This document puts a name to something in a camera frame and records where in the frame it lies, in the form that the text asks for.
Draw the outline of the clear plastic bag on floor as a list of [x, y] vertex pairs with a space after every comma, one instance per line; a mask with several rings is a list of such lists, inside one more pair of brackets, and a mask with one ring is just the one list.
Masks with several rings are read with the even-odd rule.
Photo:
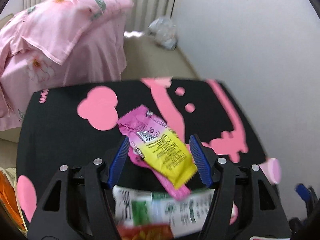
[[167, 50], [174, 50], [177, 45], [177, 35], [174, 22], [167, 16], [161, 16], [152, 21], [148, 27], [155, 42]]

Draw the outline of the pink floral duvet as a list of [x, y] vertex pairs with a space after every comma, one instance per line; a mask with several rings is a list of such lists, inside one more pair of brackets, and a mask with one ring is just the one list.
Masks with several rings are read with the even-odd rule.
[[132, 0], [45, 0], [1, 29], [1, 130], [44, 89], [120, 80]]

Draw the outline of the green white carton wrapper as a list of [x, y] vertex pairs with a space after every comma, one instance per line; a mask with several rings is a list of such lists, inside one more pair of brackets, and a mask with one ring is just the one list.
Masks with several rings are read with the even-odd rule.
[[115, 186], [115, 219], [120, 225], [133, 227], [168, 224], [174, 237], [199, 232], [206, 220], [214, 189], [200, 189], [183, 200], [163, 192], [138, 191]]

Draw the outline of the red snack packet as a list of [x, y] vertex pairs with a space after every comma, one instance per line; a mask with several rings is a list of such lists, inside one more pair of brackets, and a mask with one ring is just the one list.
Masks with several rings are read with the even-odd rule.
[[117, 226], [121, 239], [129, 240], [170, 240], [174, 239], [167, 224], [143, 226]]

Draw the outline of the pink small bottle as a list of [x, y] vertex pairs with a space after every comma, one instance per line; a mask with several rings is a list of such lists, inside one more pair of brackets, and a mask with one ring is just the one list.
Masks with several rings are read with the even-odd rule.
[[281, 182], [281, 166], [276, 158], [268, 158], [264, 163], [258, 165], [263, 171], [271, 185]]

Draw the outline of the black pink table cloth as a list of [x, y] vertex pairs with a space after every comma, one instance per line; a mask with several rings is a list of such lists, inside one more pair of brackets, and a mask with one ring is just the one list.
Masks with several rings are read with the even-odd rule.
[[140, 105], [182, 141], [197, 134], [204, 146], [242, 167], [266, 159], [251, 124], [219, 81], [142, 78], [41, 90], [29, 102], [17, 152], [18, 198], [27, 223], [58, 168], [84, 166], [116, 147], [117, 120]]

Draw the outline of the pink yellow snack wrapper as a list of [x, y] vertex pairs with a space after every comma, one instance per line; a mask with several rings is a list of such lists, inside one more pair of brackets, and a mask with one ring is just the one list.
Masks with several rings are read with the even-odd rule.
[[117, 124], [129, 139], [129, 158], [135, 165], [150, 169], [172, 198], [183, 200], [191, 194], [186, 183], [197, 167], [187, 146], [162, 118], [140, 105]]

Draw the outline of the orange snack bag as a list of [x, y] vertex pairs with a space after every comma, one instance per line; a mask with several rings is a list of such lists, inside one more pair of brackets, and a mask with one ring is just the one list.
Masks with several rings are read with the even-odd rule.
[[1, 204], [15, 226], [26, 234], [25, 222], [16, 193], [16, 168], [1, 167]]

